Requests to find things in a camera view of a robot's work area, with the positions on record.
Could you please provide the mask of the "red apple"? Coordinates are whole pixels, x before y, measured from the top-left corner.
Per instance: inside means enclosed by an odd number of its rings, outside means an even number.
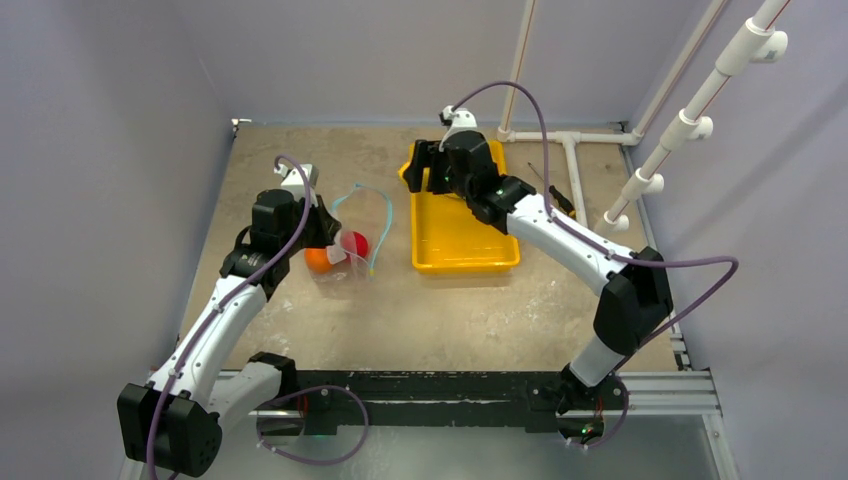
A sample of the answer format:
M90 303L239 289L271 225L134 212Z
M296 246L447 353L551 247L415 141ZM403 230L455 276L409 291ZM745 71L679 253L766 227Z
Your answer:
M347 260L366 259L369 255L369 244L364 235L357 231L345 231L341 236L341 247Z

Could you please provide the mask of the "clear zip top bag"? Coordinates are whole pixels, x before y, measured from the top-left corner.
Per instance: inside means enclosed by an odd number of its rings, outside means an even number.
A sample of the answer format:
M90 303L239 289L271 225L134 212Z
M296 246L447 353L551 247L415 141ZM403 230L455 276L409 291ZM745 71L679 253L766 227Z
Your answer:
M356 183L345 195L333 200L329 213L342 224L329 247L306 249L304 262L315 278L350 275L372 280L376 263L394 221L394 207L384 191Z

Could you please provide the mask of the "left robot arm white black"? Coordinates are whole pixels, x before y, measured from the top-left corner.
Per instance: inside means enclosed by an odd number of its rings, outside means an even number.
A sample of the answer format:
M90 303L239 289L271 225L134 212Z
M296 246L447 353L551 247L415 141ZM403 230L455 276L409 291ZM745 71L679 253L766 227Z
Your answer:
M117 399L127 458L149 468L203 475L235 408L213 389L225 360L290 271L290 258L334 243L341 223L322 197L302 188L260 192L251 222L225 256L210 300L171 357Z

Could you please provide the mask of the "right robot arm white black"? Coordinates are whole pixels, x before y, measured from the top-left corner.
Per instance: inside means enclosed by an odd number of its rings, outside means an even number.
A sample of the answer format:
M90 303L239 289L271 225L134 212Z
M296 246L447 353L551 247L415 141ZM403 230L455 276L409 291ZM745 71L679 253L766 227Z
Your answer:
M600 383L671 314L668 276L656 250L635 252L552 208L546 194L498 170L482 133L415 141L400 176L412 193L456 195L478 222L533 245L598 296L594 336L563 372L561 392L569 404L584 407L596 399Z

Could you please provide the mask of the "yellow plastic tray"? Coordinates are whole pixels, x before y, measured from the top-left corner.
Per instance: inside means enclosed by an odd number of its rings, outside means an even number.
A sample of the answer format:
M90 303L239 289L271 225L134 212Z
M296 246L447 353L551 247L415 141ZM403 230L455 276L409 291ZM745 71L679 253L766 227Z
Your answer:
M516 238L480 223L454 194L410 195L411 263L421 274L494 274L519 265Z

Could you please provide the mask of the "orange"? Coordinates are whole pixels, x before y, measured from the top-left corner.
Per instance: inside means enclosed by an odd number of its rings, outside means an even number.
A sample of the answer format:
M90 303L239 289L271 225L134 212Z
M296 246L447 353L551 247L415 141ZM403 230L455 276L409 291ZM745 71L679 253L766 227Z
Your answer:
M305 249L304 261L307 268L316 275L326 274L336 265L336 263L330 258L327 248Z

